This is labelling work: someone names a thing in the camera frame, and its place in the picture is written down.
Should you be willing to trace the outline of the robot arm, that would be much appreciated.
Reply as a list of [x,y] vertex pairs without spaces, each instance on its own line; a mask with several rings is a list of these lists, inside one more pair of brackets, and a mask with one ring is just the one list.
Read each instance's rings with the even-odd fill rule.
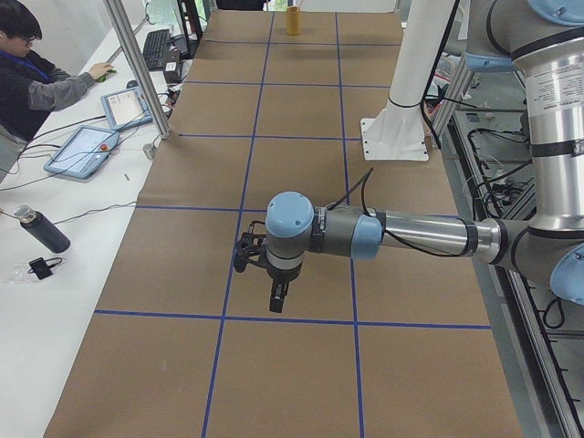
[[403,245],[442,257],[475,256],[583,300],[583,4],[580,1],[475,1],[471,68],[510,61],[526,79],[537,211],[527,221],[412,215],[365,207],[315,207],[295,192],[266,213],[263,251],[280,312],[305,253],[371,259]]

